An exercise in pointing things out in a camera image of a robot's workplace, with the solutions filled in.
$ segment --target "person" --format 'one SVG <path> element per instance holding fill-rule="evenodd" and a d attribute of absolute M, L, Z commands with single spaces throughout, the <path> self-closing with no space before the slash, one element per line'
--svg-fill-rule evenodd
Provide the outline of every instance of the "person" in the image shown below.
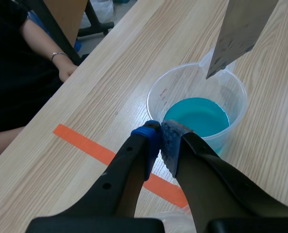
<path fill-rule="evenodd" d="M 76 68 L 27 11 L 0 0 L 0 154 Z"/>

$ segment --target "hand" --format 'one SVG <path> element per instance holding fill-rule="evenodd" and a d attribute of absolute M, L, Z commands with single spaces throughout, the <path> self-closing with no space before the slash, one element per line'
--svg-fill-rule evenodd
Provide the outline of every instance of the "hand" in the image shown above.
<path fill-rule="evenodd" d="M 78 66 L 71 64 L 65 64 L 64 66 L 61 66 L 59 69 L 59 77 L 60 80 L 64 83 L 77 69 Z"/>
<path fill-rule="evenodd" d="M 57 54 L 54 56 L 52 62 L 59 70 L 59 78 L 64 83 L 77 69 L 78 66 L 63 54 Z"/>

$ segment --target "cup rim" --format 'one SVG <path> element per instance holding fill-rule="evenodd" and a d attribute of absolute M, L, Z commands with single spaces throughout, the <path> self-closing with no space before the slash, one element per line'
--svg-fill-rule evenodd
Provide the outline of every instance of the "cup rim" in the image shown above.
<path fill-rule="evenodd" d="M 155 85 L 156 85 L 165 75 L 167 75 L 168 73 L 170 73 L 170 72 L 172 72 L 172 71 L 174 71 L 174 70 L 176 70 L 176 69 L 178 69 L 178 68 L 183 68 L 183 67 L 187 67 L 187 66 L 199 66 L 199 67 L 201 67 L 201 66 L 199 65 L 199 63 L 186 63 L 186 64 L 182 64 L 182 65 L 180 65 L 180 66 L 174 67 L 174 68 L 170 69 L 169 71 L 165 72 L 163 75 L 161 75 L 161 76 L 153 83 L 153 85 L 150 87 L 150 89 L 149 89 L 149 91 L 148 91 L 148 94 L 147 94 L 147 98 L 146 98 L 146 110 L 147 110 L 148 115 L 149 115 L 149 118 L 150 118 L 151 120 L 153 120 L 153 118 L 152 118 L 152 115 L 151 115 L 151 113 L 150 113 L 150 111 L 149 111 L 148 102 L 149 102 L 149 97 L 150 97 L 150 94 L 151 94 L 151 92 L 152 92 L 152 89 L 153 89 L 153 88 L 155 87 Z M 212 140 L 212 139 L 214 139 L 214 138 L 216 138 L 216 137 L 220 137 L 220 136 L 222 136 L 222 135 L 224 135 L 224 134 L 232 131 L 232 130 L 236 127 L 236 125 L 243 119 L 243 117 L 245 116 L 245 114 L 246 114 L 246 112 L 247 112 L 247 109 L 248 109 L 248 97 L 247 97 L 247 93 L 246 93 L 246 90 L 245 90 L 245 87 L 244 87 L 243 83 L 241 82 L 241 80 L 240 80 L 233 72 L 231 72 L 231 71 L 229 71 L 229 70 L 227 70 L 227 69 L 225 69 L 224 71 L 230 73 L 231 76 L 232 76 L 233 78 L 235 78 L 236 81 L 238 82 L 239 87 L 240 87 L 240 90 L 241 90 L 241 92 L 243 93 L 244 106 L 242 107 L 242 110 L 241 110 L 241 112 L 239 113 L 237 119 L 236 119 L 231 125 L 229 125 L 226 129 L 220 131 L 219 133 L 213 134 L 213 135 L 211 135 L 211 136 L 201 137 L 201 138 L 204 139 L 204 140 Z"/>

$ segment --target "screw hole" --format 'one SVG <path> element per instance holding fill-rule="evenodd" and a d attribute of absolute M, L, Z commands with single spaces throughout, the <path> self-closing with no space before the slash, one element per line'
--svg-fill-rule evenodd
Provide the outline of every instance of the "screw hole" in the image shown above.
<path fill-rule="evenodd" d="M 105 183 L 105 184 L 103 184 L 103 188 L 104 189 L 110 189 L 111 188 L 111 184 L 110 183 Z"/>

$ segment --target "floor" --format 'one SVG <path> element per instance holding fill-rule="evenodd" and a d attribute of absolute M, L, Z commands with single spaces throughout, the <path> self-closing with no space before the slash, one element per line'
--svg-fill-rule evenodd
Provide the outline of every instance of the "floor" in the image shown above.
<path fill-rule="evenodd" d="M 135 3 L 136 0 L 130 0 L 128 3 L 114 3 L 114 14 L 108 21 L 114 22 L 116 25 Z M 102 33 L 79 38 L 79 41 L 81 42 L 81 49 L 79 50 L 78 54 L 82 56 L 84 54 L 91 53 L 103 38 L 104 35 Z"/>

